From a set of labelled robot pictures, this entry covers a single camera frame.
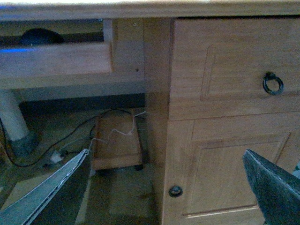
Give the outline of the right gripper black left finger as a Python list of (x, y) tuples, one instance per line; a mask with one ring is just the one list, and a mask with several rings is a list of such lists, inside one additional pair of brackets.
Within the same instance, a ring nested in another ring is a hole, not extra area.
[(73, 225), (91, 169), (84, 149), (21, 199), (0, 212), (2, 225)]

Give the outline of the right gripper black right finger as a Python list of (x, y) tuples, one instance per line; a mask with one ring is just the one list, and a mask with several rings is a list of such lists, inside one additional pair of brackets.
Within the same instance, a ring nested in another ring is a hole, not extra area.
[(242, 160), (266, 224), (298, 225), (300, 179), (250, 149)]

